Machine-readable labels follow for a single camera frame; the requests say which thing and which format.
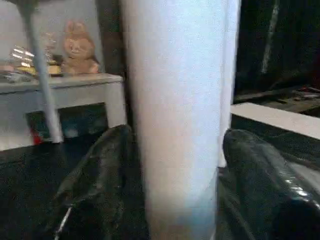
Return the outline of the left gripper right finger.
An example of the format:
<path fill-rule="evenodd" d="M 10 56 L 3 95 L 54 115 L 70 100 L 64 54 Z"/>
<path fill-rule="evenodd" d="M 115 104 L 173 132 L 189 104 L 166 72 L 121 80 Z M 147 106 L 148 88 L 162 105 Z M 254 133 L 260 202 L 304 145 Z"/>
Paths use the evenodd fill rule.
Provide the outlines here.
<path fill-rule="evenodd" d="M 320 169 L 281 152 L 259 136 L 228 129 L 226 202 L 256 240 L 320 237 Z"/>

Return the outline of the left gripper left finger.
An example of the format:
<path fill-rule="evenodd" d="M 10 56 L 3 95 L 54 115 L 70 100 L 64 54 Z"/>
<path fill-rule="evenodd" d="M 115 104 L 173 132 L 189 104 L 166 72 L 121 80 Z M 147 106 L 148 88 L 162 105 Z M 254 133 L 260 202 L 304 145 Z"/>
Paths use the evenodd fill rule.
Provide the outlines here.
<path fill-rule="evenodd" d="M 108 129 L 53 199 L 56 240 L 146 240 L 141 164 L 132 129 Z"/>

